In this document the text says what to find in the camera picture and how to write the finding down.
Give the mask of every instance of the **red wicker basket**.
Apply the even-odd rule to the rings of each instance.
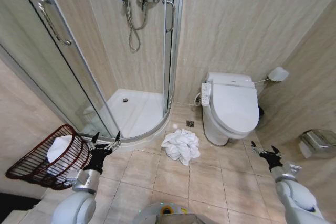
[[[72,135],[67,149],[52,163],[47,152],[59,136]],[[6,177],[21,179],[54,190],[71,187],[66,176],[72,169],[82,169],[91,159],[88,145],[70,125],[65,124],[52,132],[46,139],[16,162],[6,172]]]

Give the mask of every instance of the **bidet control panel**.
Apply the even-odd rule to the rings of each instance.
[[[201,104],[202,106],[209,106],[210,105],[210,83],[202,83],[202,92],[201,92]]]

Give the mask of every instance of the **beige tile floor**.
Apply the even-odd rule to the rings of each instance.
[[[186,127],[186,120],[195,122]],[[200,139],[201,156],[183,166],[161,150],[165,134],[187,129]],[[267,164],[251,151],[253,132],[244,140],[219,147],[203,132],[202,110],[174,104],[170,121],[151,146],[114,153],[104,163],[96,195],[97,208],[90,223],[131,223],[147,205],[169,201],[207,215],[218,223],[286,223]],[[71,190],[47,190],[43,200],[20,224],[50,223],[57,204]]]

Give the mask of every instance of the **toilet seat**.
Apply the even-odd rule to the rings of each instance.
[[[210,107],[216,122],[236,134],[249,133],[259,121],[257,91],[251,85],[212,83]]]

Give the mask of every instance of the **white towel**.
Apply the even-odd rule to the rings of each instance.
[[[168,134],[161,146],[165,148],[167,156],[173,160],[180,160],[183,165],[189,165],[190,158],[200,156],[198,137],[191,131],[177,129]]]
[[[49,163],[52,163],[55,161],[62,153],[68,148],[70,142],[71,142],[72,136],[60,136],[55,138],[52,146],[49,148],[47,152],[47,158]],[[47,172],[52,174],[52,175],[57,175],[61,172],[62,169],[66,169],[69,166],[66,162],[59,160],[57,161],[54,165],[49,167],[47,169]]]

